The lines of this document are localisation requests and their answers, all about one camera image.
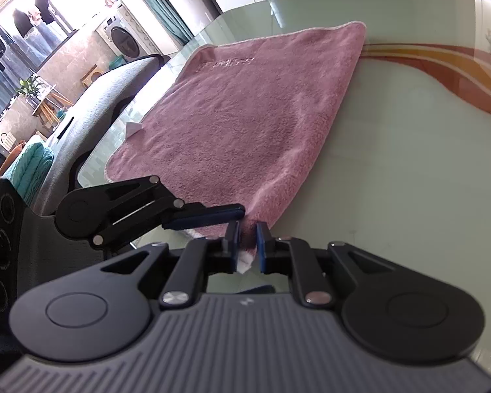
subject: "washing machine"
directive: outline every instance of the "washing machine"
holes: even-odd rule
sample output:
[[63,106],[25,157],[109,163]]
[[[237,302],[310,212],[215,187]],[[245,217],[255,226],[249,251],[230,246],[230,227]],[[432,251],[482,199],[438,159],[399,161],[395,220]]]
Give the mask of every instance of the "washing machine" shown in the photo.
[[97,29],[109,47],[131,62],[148,54],[161,54],[125,6],[118,7]]

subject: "wooden stand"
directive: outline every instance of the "wooden stand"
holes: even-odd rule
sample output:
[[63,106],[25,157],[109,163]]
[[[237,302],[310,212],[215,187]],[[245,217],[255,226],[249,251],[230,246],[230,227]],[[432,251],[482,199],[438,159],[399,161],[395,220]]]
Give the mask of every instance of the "wooden stand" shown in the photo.
[[73,106],[73,104],[64,95],[56,91],[53,86],[44,93],[40,103],[33,111],[33,115],[39,117],[42,124],[46,123],[43,119],[43,117],[45,117],[51,125],[53,125],[54,122],[58,125],[60,124],[60,119],[56,116],[54,108],[56,108],[56,110],[69,109],[71,106]]

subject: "washing machine door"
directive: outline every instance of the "washing machine door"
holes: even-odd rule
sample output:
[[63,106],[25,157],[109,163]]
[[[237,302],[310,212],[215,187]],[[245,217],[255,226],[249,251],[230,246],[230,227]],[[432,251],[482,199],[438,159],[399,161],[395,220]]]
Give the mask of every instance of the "washing machine door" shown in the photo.
[[135,38],[124,28],[113,27],[111,29],[111,39],[113,44],[119,49],[124,56],[133,59],[140,56],[140,48]]

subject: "towel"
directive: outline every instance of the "towel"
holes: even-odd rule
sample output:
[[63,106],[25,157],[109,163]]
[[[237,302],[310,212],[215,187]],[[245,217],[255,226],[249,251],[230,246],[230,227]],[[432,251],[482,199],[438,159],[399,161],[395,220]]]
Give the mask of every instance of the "towel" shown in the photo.
[[246,263],[256,221],[271,227],[313,167],[364,40],[365,25],[350,22],[200,47],[111,156],[106,176],[154,174],[186,202],[243,204]]
[[47,176],[53,160],[53,151],[40,136],[33,136],[3,177],[9,179],[24,202],[30,205]]

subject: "wall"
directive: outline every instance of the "wall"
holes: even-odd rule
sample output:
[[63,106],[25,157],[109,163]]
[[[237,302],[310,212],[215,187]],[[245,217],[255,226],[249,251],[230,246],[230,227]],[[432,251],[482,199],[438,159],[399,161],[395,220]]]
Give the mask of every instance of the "wall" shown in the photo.
[[38,75],[56,85],[56,89],[73,103],[85,91],[81,78],[87,71],[97,65],[107,72],[109,63],[116,57],[95,31],[100,20],[103,19],[81,28],[38,71]]
[[17,139],[17,143],[20,140],[25,140],[27,142],[35,130],[38,130],[46,137],[50,135],[50,131],[48,131],[48,129],[42,125],[40,119],[34,117],[32,113],[33,108],[23,97],[18,97],[4,114],[4,117],[0,122],[0,135],[2,133],[11,132]]

